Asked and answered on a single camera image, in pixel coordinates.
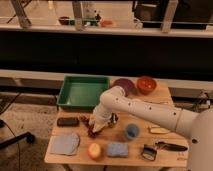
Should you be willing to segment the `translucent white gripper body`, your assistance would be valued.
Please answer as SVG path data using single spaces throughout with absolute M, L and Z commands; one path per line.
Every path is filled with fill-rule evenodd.
M 92 126 L 92 132 L 96 133 L 101 131 L 104 127 L 108 125 L 107 121 L 98 122 L 95 119 L 90 120 L 90 125 Z

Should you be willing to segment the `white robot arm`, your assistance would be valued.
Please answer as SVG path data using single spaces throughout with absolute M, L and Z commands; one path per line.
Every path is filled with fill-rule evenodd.
M 130 99 L 123 87 L 114 86 L 100 95 L 90 116 L 93 132 L 107 125 L 113 111 L 127 112 L 183 136 L 189 143 L 187 171 L 213 171 L 213 108 L 197 113 Z

